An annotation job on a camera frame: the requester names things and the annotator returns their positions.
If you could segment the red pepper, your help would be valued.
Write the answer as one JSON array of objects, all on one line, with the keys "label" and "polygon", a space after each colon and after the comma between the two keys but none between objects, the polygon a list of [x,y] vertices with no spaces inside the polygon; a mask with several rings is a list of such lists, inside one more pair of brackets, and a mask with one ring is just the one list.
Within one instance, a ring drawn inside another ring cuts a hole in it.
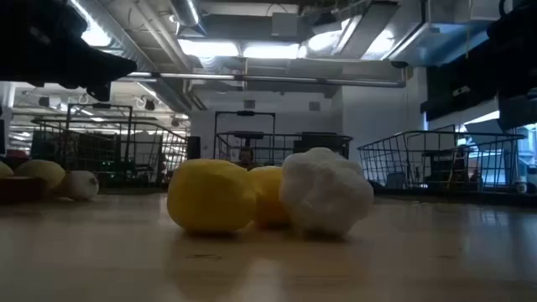
[{"label": "red pepper", "polygon": [[13,176],[0,179],[0,205],[37,201],[44,196],[45,182],[39,178]]}]

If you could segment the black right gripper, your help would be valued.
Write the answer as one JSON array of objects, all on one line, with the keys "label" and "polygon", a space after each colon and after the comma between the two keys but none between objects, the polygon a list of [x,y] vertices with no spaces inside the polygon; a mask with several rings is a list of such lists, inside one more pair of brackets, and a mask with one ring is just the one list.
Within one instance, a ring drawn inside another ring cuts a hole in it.
[{"label": "black right gripper", "polygon": [[519,0],[508,13],[499,0],[500,19],[487,29],[493,45],[494,75],[502,97],[537,88],[537,0]]}]

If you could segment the round silver duct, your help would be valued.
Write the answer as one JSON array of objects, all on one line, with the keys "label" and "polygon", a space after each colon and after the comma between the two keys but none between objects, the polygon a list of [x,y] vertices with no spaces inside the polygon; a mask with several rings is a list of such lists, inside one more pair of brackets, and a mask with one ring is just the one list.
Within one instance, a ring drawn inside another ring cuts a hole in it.
[{"label": "round silver duct", "polygon": [[206,35],[196,0],[169,0],[169,2],[171,11],[178,23],[177,34],[185,29],[191,29],[198,34]]}]

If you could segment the ceiling light panel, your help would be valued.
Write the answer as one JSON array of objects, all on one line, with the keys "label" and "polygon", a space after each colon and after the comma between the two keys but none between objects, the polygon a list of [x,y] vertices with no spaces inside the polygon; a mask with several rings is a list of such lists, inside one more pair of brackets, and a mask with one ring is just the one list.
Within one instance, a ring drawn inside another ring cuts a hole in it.
[{"label": "ceiling light panel", "polygon": [[180,47],[186,55],[201,58],[243,57],[254,59],[296,59],[300,54],[299,44],[248,43],[240,45],[233,41],[179,39]]}]

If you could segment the white garlic bulb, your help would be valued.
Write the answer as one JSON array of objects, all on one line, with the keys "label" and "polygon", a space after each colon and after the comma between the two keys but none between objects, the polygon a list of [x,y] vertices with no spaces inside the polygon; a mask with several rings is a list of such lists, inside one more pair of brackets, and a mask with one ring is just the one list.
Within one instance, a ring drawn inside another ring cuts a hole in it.
[{"label": "white garlic bulb", "polygon": [[72,200],[90,200],[97,195],[99,189],[99,182],[92,172],[72,170],[66,172],[59,192],[62,196]]},{"label": "white garlic bulb", "polygon": [[368,215],[374,189],[360,164],[315,147],[284,160],[279,198],[294,227],[340,237]]}]

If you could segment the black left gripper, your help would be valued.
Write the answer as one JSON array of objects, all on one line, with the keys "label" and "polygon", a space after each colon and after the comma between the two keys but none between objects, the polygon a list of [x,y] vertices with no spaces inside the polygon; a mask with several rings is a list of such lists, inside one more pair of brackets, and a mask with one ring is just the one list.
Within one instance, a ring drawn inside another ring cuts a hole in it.
[{"label": "black left gripper", "polygon": [[[86,29],[87,21],[69,0],[0,0],[0,81],[66,88],[89,84],[89,96],[109,102],[111,81],[138,65],[86,45],[81,38]],[[83,53],[82,79],[76,61]]]}]

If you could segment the black cabinet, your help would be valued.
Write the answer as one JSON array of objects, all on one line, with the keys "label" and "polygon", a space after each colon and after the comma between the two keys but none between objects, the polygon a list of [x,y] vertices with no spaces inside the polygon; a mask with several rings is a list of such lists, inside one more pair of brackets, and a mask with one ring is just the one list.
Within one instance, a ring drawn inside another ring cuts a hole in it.
[{"label": "black cabinet", "polygon": [[312,148],[322,147],[346,157],[352,138],[339,133],[302,132],[293,143],[294,153],[303,153]]}]

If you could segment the grey ceiling box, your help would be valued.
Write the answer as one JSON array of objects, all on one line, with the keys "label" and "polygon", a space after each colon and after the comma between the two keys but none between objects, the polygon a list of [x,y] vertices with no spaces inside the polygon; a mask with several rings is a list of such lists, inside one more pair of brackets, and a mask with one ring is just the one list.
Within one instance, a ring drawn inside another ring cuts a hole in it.
[{"label": "grey ceiling box", "polygon": [[296,13],[273,13],[271,35],[280,38],[295,37],[298,34],[298,24]]}]

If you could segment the black speaker box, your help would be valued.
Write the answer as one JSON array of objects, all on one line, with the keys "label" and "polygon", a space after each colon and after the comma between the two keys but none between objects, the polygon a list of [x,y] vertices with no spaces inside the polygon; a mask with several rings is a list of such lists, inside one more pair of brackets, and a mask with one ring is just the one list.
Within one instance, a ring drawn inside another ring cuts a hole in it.
[{"label": "black speaker box", "polygon": [[201,138],[199,136],[189,136],[186,138],[186,158],[199,159],[201,157]]}]

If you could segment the pale yellow lemon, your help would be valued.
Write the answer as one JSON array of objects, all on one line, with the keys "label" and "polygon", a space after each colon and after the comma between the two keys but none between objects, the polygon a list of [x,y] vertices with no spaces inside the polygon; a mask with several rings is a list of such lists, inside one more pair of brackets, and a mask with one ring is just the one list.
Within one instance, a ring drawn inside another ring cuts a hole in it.
[{"label": "pale yellow lemon", "polygon": [[45,182],[46,190],[53,190],[64,179],[65,170],[56,162],[32,159],[19,165],[14,175],[41,179]]}]

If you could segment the person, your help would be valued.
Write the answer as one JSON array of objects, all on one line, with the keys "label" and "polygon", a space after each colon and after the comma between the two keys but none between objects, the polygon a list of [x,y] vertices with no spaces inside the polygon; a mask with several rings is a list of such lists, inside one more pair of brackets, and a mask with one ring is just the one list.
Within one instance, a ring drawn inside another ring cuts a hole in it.
[{"label": "person", "polygon": [[249,169],[254,165],[253,150],[251,148],[241,148],[238,156],[238,164]]}]

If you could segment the black pedestal table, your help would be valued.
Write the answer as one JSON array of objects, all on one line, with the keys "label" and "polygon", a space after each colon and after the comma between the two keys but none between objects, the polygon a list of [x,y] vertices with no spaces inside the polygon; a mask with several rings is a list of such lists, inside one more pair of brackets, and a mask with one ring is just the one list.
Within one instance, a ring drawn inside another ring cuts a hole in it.
[{"label": "black pedestal table", "polygon": [[252,132],[252,131],[232,131],[232,132],[229,132],[228,134],[238,140],[237,156],[239,156],[239,152],[241,148],[251,148],[253,150],[253,156],[254,156],[255,155],[254,149],[257,146],[257,141],[263,140],[265,136],[265,134],[262,132]]}]

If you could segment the long ceiling pipe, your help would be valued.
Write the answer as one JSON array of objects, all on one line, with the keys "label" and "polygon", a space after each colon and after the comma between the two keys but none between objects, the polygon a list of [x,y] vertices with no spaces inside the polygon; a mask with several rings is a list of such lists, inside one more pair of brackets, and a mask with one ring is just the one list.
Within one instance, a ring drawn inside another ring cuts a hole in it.
[{"label": "long ceiling pipe", "polygon": [[331,85],[331,86],[369,86],[402,88],[406,86],[405,81],[381,81],[369,79],[331,79],[299,76],[275,76],[275,75],[234,75],[234,74],[197,74],[197,73],[171,73],[171,72],[147,72],[135,71],[126,75],[126,78],[136,80],[153,79],[181,79],[181,80],[203,80],[203,81],[264,81],[264,82],[289,82],[311,85]]}]

